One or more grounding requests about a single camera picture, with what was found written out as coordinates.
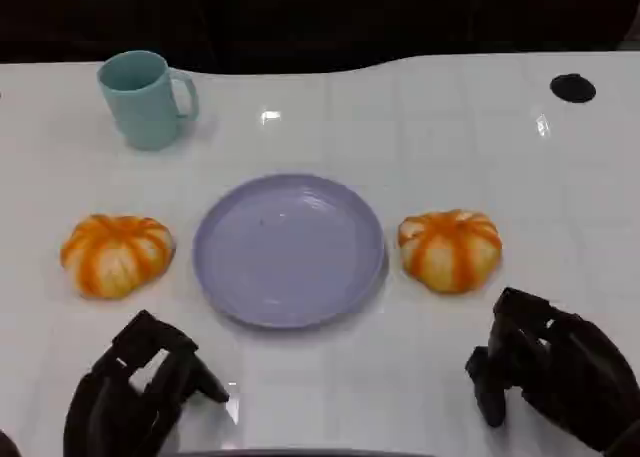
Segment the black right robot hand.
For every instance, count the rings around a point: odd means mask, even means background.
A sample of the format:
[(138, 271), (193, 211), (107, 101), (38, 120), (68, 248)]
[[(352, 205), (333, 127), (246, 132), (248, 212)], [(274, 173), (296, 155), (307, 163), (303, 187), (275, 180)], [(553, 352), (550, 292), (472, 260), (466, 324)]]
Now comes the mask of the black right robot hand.
[(639, 383), (619, 348), (594, 323), (546, 299), (505, 288), (487, 345), (465, 370), (485, 422), (506, 419), (506, 392), (603, 456), (639, 453)]

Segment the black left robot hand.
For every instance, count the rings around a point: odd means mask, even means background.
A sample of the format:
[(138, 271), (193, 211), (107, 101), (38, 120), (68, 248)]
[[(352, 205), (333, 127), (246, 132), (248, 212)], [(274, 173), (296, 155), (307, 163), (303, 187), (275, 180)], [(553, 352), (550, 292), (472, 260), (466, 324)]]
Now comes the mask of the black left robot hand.
[(157, 456), (195, 393), (230, 395), (184, 332), (142, 310), (80, 380), (67, 412), (65, 456)]

